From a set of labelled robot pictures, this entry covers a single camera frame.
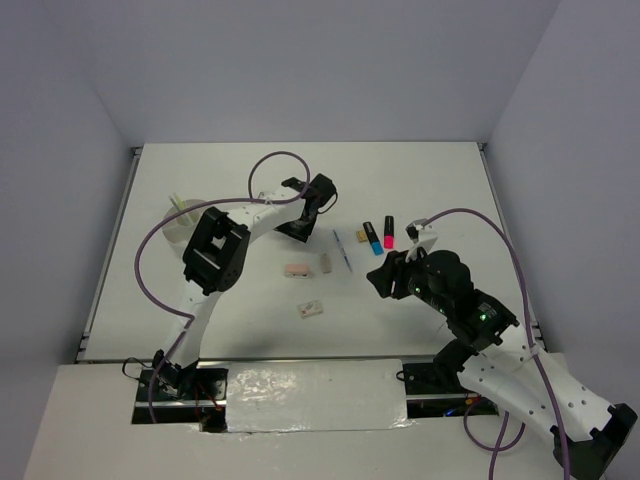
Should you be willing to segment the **blue clear pen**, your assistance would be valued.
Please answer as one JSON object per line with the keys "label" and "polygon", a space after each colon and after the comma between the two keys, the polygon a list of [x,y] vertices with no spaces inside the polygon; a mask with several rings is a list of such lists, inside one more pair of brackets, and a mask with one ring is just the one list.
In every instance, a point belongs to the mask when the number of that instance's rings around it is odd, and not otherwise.
{"label": "blue clear pen", "polygon": [[346,249],[344,247],[344,244],[343,244],[338,232],[335,229],[333,229],[332,233],[333,233],[334,239],[336,241],[337,247],[338,247],[338,249],[340,251],[340,254],[341,254],[341,256],[342,256],[342,258],[343,258],[343,260],[344,260],[344,262],[345,262],[345,264],[347,266],[347,269],[349,270],[349,272],[353,273],[353,267],[352,267],[351,261],[350,261],[350,259],[348,257],[348,254],[346,252]]}

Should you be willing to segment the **yellow clear pen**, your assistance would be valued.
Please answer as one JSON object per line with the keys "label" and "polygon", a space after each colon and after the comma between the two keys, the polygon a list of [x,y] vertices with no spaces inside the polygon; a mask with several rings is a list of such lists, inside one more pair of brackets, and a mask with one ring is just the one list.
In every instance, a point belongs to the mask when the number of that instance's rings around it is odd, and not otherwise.
{"label": "yellow clear pen", "polygon": [[181,199],[181,197],[177,194],[177,193],[173,193],[171,195],[171,199],[172,202],[174,204],[174,207],[181,211],[183,213],[182,218],[184,219],[184,222],[188,225],[192,225],[193,224],[193,220],[190,216],[189,212],[185,212],[187,205],[186,203]]}

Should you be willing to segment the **green clear pen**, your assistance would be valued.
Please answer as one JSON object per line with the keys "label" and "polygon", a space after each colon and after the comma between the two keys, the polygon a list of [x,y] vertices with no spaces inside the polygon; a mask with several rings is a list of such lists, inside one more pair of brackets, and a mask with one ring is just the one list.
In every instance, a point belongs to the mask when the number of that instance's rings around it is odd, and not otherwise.
{"label": "green clear pen", "polygon": [[180,199],[178,199],[175,195],[170,195],[169,200],[171,201],[173,207],[176,210],[181,211],[185,209],[183,202]]}

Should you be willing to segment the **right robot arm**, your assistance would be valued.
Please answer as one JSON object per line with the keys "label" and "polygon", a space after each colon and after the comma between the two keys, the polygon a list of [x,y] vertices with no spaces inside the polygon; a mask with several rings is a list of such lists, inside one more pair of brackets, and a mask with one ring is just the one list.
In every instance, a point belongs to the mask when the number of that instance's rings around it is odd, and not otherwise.
{"label": "right robot arm", "polygon": [[475,288],[451,251],[387,254],[367,280],[383,298],[413,296],[446,318],[454,338],[435,357],[436,383],[461,387],[508,411],[551,446],[575,479],[599,479],[638,416],[574,378],[499,300]]}

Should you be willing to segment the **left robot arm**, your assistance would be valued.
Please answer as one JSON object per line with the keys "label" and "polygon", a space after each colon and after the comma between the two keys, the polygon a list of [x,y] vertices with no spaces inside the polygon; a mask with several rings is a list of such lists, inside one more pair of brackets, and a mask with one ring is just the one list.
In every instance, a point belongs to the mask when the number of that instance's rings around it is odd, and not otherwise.
{"label": "left robot arm", "polygon": [[240,279],[252,242],[271,231],[296,241],[310,237],[321,209],[337,197],[333,181],[323,174],[309,184],[291,177],[256,203],[223,211],[204,211],[182,255],[183,296],[169,344],[152,362],[160,387],[175,399],[189,396],[196,385],[201,343],[221,295]]}

